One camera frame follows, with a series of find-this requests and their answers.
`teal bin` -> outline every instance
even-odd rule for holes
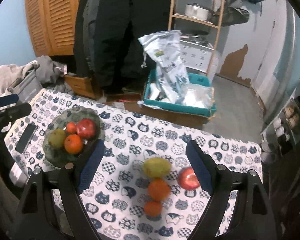
[[[205,87],[211,86],[209,79],[205,76],[192,74],[192,73],[188,73],[188,76],[191,84],[199,84]],[[149,74],[148,82],[143,95],[144,98],[143,100],[145,105],[158,106],[162,109],[173,111],[173,112],[197,114],[206,117],[210,117],[216,112],[217,110],[216,104],[213,104],[213,106],[210,109],[208,109],[208,108],[199,108],[194,106],[183,106],[183,105],[177,105],[177,104],[171,104],[171,103],[165,103],[165,102],[147,99],[150,94],[150,84],[155,82],[155,79],[156,77],[155,77],[155,69],[154,69]]]

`cat print tablecloth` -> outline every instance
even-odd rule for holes
[[[101,118],[101,135],[106,151],[89,189],[81,195],[86,211],[98,232],[119,240],[186,239],[197,224],[208,203],[207,192],[183,190],[177,183],[179,171],[189,166],[185,155],[186,143],[195,140],[216,163],[233,171],[254,169],[262,179],[260,147],[256,143],[224,139],[204,131],[183,127],[167,121],[120,110],[94,101],[53,90],[41,90],[31,101],[32,112],[15,122],[5,143],[12,157],[27,176],[41,167],[55,167],[44,157],[42,143],[51,121],[68,108],[85,106]],[[37,125],[31,144],[23,154],[15,146],[28,123]],[[143,206],[149,179],[142,173],[145,160],[160,156],[169,160],[172,169],[165,180],[171,186],[171,196],[163,202],[162,214],[149,217]],[[55,203],[62,208],[58,191]],[[230,195],[227,210],[218,234],[225,233],[236,199]]]

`clear plastic bag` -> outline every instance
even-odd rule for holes
[[[198,84],[188,84],[183,87],[184,100],[182,105],[210,109],[214,103],[214,88]]]
[[[189,77],[181,60],[181,32],[177,30],[152,33],[139,38],[144,51],[157,63],[156,85],[171,103],[183,100],[182,87]]]

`red apple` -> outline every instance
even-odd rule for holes
[[[77,123],[77,135],[82,139],[90,139],[96,135],[96,124],[91,119],[83,118]]]
[[[185,190],[194,190],[200,186],[191,167],[183,169],[178,175],[178,184]]]

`floor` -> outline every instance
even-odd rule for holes
[[[247,87],[215,76],[217,112],[203,130],[224,138],[261,142],[262,111],[258,99]]]

